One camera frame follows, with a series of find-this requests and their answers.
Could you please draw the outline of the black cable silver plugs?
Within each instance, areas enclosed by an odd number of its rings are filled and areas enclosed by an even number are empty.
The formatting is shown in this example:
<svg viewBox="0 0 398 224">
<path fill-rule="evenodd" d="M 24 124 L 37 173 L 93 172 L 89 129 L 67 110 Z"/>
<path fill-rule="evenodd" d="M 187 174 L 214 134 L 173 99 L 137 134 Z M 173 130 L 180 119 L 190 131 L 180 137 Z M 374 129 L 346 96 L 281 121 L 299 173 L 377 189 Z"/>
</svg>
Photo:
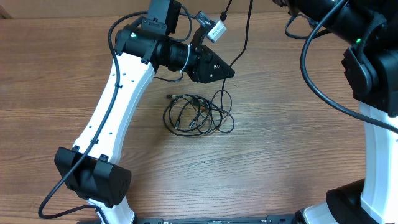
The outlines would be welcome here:
<svg viewBox="0 0 398 224">
<path fill-rule="evenodd" d="M 217 96 L 209 100 L 195 94 L 167 95 L 170 103 L 162 115 L 164 126 L 172 134 L 181 137 L 199 137 L 217 131 L 231 132 L 222 125 L 226 121 L 234 121 L 230 114 L 232 102 L 228 98 L 226 106 L 217 105 Z"/>
</svg>

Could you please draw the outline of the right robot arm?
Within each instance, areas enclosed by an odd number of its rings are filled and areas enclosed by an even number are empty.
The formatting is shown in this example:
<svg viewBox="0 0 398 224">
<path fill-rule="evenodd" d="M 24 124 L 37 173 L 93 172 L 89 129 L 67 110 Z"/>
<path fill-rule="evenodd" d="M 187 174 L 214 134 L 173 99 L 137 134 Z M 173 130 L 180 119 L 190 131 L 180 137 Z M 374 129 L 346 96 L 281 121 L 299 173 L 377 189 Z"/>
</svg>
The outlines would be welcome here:
<svg viewBox="0 0 398 224">
<path fill-rule="evenodd" d="M 364 123 L 366 146 L 364 178 L 329 190 L 325 201 L 299 210 L 293 222 L 396 223 L 397 2 L 280 0 L 278 5 L 310 21 L 300 55 L 303 79 L 319 99 Z M 324 33 L 349 43 L 342 66 L 358 111 L 327 97 L 309 77 L 309 46 Z"/>
</svg>

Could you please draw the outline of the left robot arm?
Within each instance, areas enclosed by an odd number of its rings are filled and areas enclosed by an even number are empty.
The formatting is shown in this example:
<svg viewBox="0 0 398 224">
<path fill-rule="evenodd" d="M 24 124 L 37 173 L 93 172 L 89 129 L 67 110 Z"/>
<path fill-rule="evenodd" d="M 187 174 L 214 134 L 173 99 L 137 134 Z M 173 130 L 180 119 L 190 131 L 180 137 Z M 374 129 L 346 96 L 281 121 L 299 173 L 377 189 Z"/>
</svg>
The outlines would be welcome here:
<svg viewBox="0 0 398 224">
<path fill-rule="evenodd" d="M 204 12 L 189 15 L 199 28 L 174 39 L 180 15 L 178 1 L 152 1 L 147 11 L 130 15 L 132 22 L 108 32 L 113 58 L 108 82 L 86 128 L 73 147 L 60 147 L 54 158 L 61 183 L 86 201 L 99 223 L 134 223 L 127 202 L 131 172 L 119 165 L 124 137 L 137 104 L 159 67 L 164 66 L 198 83 L 231 78 L 234 70 L 203 44 L 225 32 L 222 13 L 217 21 Z"/>
</svg>

